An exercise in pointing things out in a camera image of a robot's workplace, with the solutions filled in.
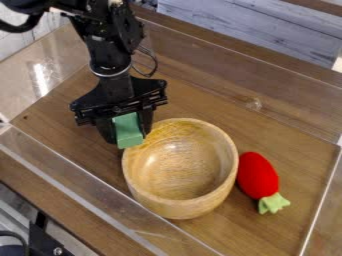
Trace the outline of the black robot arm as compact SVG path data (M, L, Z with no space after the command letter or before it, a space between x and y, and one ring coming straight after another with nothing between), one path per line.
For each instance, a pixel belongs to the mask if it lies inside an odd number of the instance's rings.
M167 82L153 73L131 75L133 55L150 50L142 46L145 24L130 0L0 0L0 4L28 16L19 25L0 19L0 31L8 33L32 30L47 12L70 19L99 78L95 88L70 104L75 121L94 125L107 143L121 149L141 145L153 129L154 111L167 103Z

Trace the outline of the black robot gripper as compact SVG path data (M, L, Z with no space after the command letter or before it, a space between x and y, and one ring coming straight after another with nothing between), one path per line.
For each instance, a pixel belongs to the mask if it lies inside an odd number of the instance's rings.
M70 104L76 123L96 123L103 139L115 144L117 130L111 118L138 113L141 130L147 136L153 129L154 111L167 103L166 88L167 82L162 79L143 79L130 74L102 78L96 87Z

